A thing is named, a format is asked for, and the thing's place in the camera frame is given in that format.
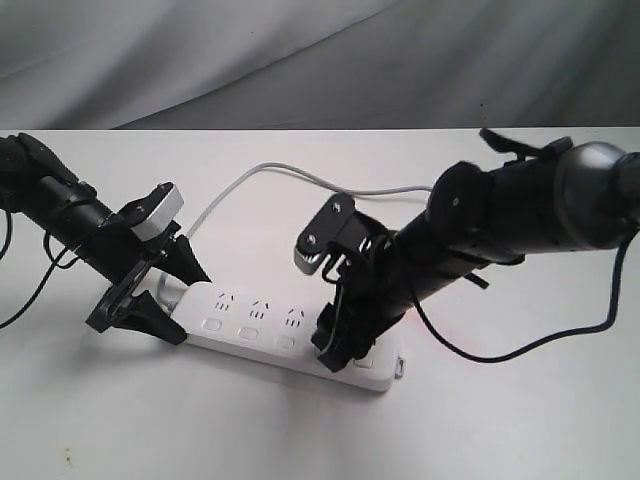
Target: black cable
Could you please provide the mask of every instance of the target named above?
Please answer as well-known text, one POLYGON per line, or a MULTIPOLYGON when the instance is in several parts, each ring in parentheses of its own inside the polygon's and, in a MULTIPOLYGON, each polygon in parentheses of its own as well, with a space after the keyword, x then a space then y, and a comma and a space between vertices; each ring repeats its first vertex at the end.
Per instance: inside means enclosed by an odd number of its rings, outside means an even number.
POLYGON ((9 251, 9 246, 11 246, 11 239, 13 238, 13 216, 11 215, 9 202, 3 194, 0 194, 0 201, 2 201, 2 206, 4 207, 4 213, 7 219, 7 231, 5 232, 2 250, 0 250, 0 260, 2 260, 9 251))
POLYGON ((589 335, 592 333, 600 333, 600 332, 604 332, 605 330, 608 330, 613 326, 613 324, 616 321, 616 316, 618 315, 620 284, 622 282, 622 265, 624 264, 624 258, 625 258, 625 255, 627 254, 627 250, 629 249, 629 246, 631 245, 631 242, 633 241, 637 233, 638 233, 638 230, 626 236, 620 243, 620 247, 618 247, 616 258, 613 263, 613 272, 612 272, 612 278, 611 278, 611 296, 609 297, 609 311, 607 313, 607 318, 605 319, 604 322, 600 323, 599 325, 593 325, 591 327, 571 328, 568 330, 552 333, 551 335, 542 337, 541 339, 536 340, 535 342, 531 342, 530 344, 525 345, 524 347, 514 350, 511 353, 507 353, 497 357, 480 357, 480 356, 465 352, 464 350, 458 348, 457 346, 449 342, 436 330, 436 328, 433 326, 433 324, 431 323, 427 315, 424 313, 424 310, 420 305, 420 301, 418 300, 415 294, 415 290, 413 289, 413 285, 410 284, 411 301, 413 302, 416 310, 418 311, 418 315, 426 325, 431 335, 433 335, 438 342, 440 342, 446 348, 451 350, 453 353, 460 355, 462 358, 465 358, 467 360, 470 360, 472 362, 477 362, 477 363, 502 363, 509 360, 513 360, 514 358, 519 357, 520 355, 524 355, 525 353, 530 352, 531 350, 541 347, 547 343, 553 342, 554 340, 560 340, 561 338, 572 337, 575 335, 589 335))
POLYGON ((22 315, 24 315, 24 313, 29 310, 29 308, 31 307, 31 305, 33 305, 33 303, 38 299, 38 297, 40 296, 40 294, 42 293, 42 290, 44 289, 45 285, 47 284, 47 282, 49 281, 49 277, 51 277, 51 274, 54 272, 54 270, 56 269, 56 267, 58 266, 58 262, 60 260, 62 260, 62 257, 64 257, 64 255, 69 251, 68 248, 65 248, 64 250, 62 250, 58 256, 56 258, 53 259, 53 262, 51 262, 51 265, 49 265, 49 268, 47 269, 46 273, 44 274, 44 277, 42 277, 42 280, 40 280, 40 284, 38 285, 38 287, 36 288, 36 291, 33 292, 33 295, 31 295, 31 297, 29 298, 29 300, 27 300, 27 302, 20 308, 20 310, 18 310, 16 312, 15 315, 13 315, 9 320, 6 320, 2 323, 0 323, 0 329, 3 329, 5 327, 8 327, 9 325, 11 325, 13 322, 15 322, 16 320, 18 320, 22 315))
MULTIPOLYGON (((58 208, 51 215, 51 218, 49 219, 49 223, 51 225, 55 225, 58 222, 58 220, 60 219, 60 217, 62 217, 62 215, 67 212, 67 210, 70 210, 70 209, 76 208, 76 207, 81 207, 83 205, 89 205, 89 204, 93 203, 94 201, 95 201, 95 197, 68 201, 67 203, 65 203, 62 206, 62 208, 58 208)), ((42 238, 42 248, 44 249, 44 252, 47 254, 47 258, 51 261, 51 263, 54 263, 55 262, 55 258, 53 256, 53 253, 51 253, 51 232, 48 229, 45 229, 45 231, 44 231, 44 237, 42 238)), ((61 270, 68 270, 71 267, 73 267, 78 262, 78 260, 80 260, 80 257, 76 257, 76 258, 74 258, 73 260, 70 260, 68 263, 66 263, 64 265, 58 265, 58 268, 61 269, 61 270)))
MULTIPOLYGON (((51 261, 51 263, 55 263, 56 259, 51 253, 51 233, 49 231, 44 232, 44 237, 42 239, 42 248, 44 248, 44 251, 47 254, 47 258, 51 261)), ((61 270, 69 270, 78 262, 78 260, 80 260, 80 257, 69 260, 69 262, 65 263, 64 265, 57 265, 57 267, 61 270)))

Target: power strip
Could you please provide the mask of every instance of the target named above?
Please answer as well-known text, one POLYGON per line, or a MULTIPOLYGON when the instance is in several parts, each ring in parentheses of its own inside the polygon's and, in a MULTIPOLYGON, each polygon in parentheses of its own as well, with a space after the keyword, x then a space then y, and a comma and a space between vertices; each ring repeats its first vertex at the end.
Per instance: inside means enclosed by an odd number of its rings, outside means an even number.
POLYGON ((211 283, 191 285, 172 318, 189 334, 187 343, 289 370, 385 391, 404 372, 399 339, 386 332, 369 354, 332 373, 311 343, 320 309, 306 310, 243 295, 211 283))

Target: wire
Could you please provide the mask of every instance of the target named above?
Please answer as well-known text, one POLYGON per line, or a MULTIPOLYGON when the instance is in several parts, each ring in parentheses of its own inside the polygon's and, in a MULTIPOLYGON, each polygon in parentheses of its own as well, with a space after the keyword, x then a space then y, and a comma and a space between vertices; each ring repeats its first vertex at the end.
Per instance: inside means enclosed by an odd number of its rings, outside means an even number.
MULTIPOLYGON (((385 196, 385 195, 396 195, 400 193, 409 193, 409 192, 431 192, 431 187, 426 185, 415 185, 415 186, 407 186, 407 187, 399 187, 399 188, 387 188, 383 190, 352 190, 349 188, 340 187, 334 183, 325 180, 324 178, 318 177, 312 173, 307 172, 298 167, 294 167, 293 165, 288 165, 286 163, 279 162, 267 162, 261 163, 260 165, 256 165, 255 167, 247 170, 244 174, 242 174, 236 181, 234 181, 231 185, 225 188, 217 197, 215 197, 209 206, 200 214, 200 216, 196 219, 196 221, 191 225, 191 228, 186 233, 187 238, 192 238, 193 235, 198 231, 200 226, 205 222, 207 217, 211 214, 211 212, 222 202, 231 192, 233 192, 236 188, 238 188, 242 183, 244 183, 247 179, 252 177, 258 172, 264 170, 281 170, 284 172, 291 172, 298 177, 303 177, 303 179, 308 180, 309 182, 317 185, 319 187, 324 187, 328 190, 332 190, 334 192, 346 193, 352 195, 354 197, 377 197, 377 196, 385 196)), ((169 310, 174 308, 174 305, 167 299, 163 297, 164 290, 167 284, 167 273, 162 273, 160 275, 160 279, 158 280, 158 286, 156 288, 156 297, 158 302, 167 307, 169 310)))
POLYGON ((6 320, 2 323, 0 323, 0 329, 3 329, 5 327, 8 327, 9 325, 11 325, 13 322, 15 322, 16 320, 18 320, 22 315, 24 315, 24 313, 29 310, 29 308, 31 307, 31 305, 33 305, 33 303, 38 299, 38 297, 40 296, 40 294, 42 293, 42 290, 44 289, 45 285, 47 284, 47 282, 49 281, 49 278, 51 277, 51 274, 54 272, 54 270, 56 269, 56 267, 58 266, 58 262, 60 262, 60 260, 62 260, 62 257, 64 257, 64 255, 69 251, 68 248, 65 248, 64 250, 62 250, 57 257, 54 258, 54 261, 51 262, 51 265, 49 265, 49 268, 47 269, 46 273, 44 274, 44 277, 42 277, 42 280, 40 280, 40 283, 38 284, 38 287, 36 288, 35 292, 33 292, 33 295, 31 295, 31 297, 29 298, 29 300, 27 300, 27 302, 20 308, 20 310, 18 310, 15 315, 13 315, 9 320, 6 320))
MULTIPOLYGON (((42 247, 44 248, 44 252, 47 254, 47 258, 51 261, 51 263, 57 263, 55 257, 51 253, 51 232, 49 232, 48 230, 44 232, 44 237, 42 238, 42 247)), ((69 270, 78 262, 78 260, 80 260, 80 257, 71 259, 64 265, 57 265, 57 267, 60 270, 69 270)))
POLYGON ((536 340, 535 342, 531 342, 528 345, 525 345, 517 350, 514 350, 511 353, 499 355, 497 357, 480 357, 478 355, 473 355, 471 353, 465 352, 464 350, 462 350, 461 348, 457 347, 456 345, 451 343, 449 340, 444 338, 440 334, 440 332, 436 330, 436 328, 433 326, 433 324, 431 323, 427 315, 424 313, 424 310, 420 305, 420 301, 418 300, 415 294, 413 285, 410 283, 410 280, 407 277, 407 281, 409 282, 409 285, 410 285, 411 301, 413 302, 416 310, 418 311, 418 315, 426 325, 431 335, 433 335, 438 342, 440 342, 446 348, 451 350, 453 353, 461 356, 462 358, 465 358, 467 360, 470 360, 476 363, 507 362, 509 360, 513 360, 514 358, 524 355, 525 353, 530 352, 531 350, 534 350, 538 347, 546 345, 547 343, 553 342, 555 340, 560 340, 562 338, 572 337, 576 335, 589 335, 592 333, 600 333, 611 328, 615 323, 616 317, 618 315, 618 302, 620 299, 620 285, 622 283, 622 266, 624 264, 624 258, 627 254, 627 250, 629 249, 629 246, 631 245, 631 242, 633 241, 637 233, 638 233, 638 230, 630 233, 628 236, 626 236, 622 240, 622 242, 620 243, 620 246, 618 247, 618 251, 616 253, 616 258, 613 263, 613 271, 611 275, 612 278, 611 278, 611 295, 609 297, 609 310, 607 312, 607 317, 604 322, 598 325, 590 326, 590 327, 571 328, 568 330, 552 333, 551 335, 542 337, 539 340, 536 340))
POLYGON ((2 260, 9 251, 9 247, 11 246, 11 239, 13 238, 13 216, 11 215, 9 202, 3 194, 0 194, 0 201, 2 201, 2 206, 4 207, 4 213, 7 219, 7 231, 4 235, 4 244, 2 245, 2 250, 0 250, 0 260, 2 260))

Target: table surface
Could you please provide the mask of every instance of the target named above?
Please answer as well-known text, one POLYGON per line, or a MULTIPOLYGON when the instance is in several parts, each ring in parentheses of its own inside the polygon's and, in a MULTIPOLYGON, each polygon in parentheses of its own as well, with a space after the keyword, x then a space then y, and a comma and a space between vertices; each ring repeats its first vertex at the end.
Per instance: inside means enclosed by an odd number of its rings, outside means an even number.
MULTIPOLYGON (((640 149, 640 129, 531 129, 640 149)), ((282 161, 350 187, 433 182, 458 160, 505 157, 471 130, 384 132, 35 132, 113 209, 173 181, 190 225, 249 167, 282 161)), ((294 241, 329 193, 260 173, 221 204, 193 240, 219 282, 282 301, 325 303, 294 241)), ((358 200, 400 227, 424 194, 358 200)), ((4 226, 0 227, 4 235, 4 226)), ((0 266, 0 318, 48 265, 42 232, 16 216, 0 266)), ((7 479, 635 479, 640 435, 640 247, 625 265, 618 323, 495 366, 456 357, 414 313, 403 320, 406 375, 383 395, 143 335, 84 324, 107 287, 84 264, 58 271, 33 308, 0 332, 0 474, 7 479)), ((491 267, 482 292, 459 282, 424 303, 441 331, 480 354, 599 323, 613 252, 531 256, 491 267)), ((157 276, 145 281, 152 286, 157 276)))

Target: switch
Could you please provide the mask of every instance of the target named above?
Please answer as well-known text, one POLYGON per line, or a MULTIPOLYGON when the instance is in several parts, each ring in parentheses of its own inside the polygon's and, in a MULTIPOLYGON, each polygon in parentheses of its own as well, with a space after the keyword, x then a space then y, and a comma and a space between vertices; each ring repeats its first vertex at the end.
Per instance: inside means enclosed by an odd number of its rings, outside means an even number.
POLYGON ((291 337, 282 336, 278 337, 278 340, 276 340, 276 345, 280 348, 284 348, 285 350, 291 350, 294 343, 295 341, 291 337))
POLYGON ((215 318, 207 318, 202 324, 202 328, 205 330, 211 330, 212 332, 217 332, 220 330, 220 327, 222 327, 222 322, 215 318))
POLYGON ((238 335, 245 340, 255 340, 258 338, 258 331, 255 328, 242 327, 238 335))
POLYGON ((356 367, 360 367, 360 368, 371 368, 373 366, 373 358, 367 355, 366 357, 361 358, 360 360, 354 360, 353 364, 356 367))

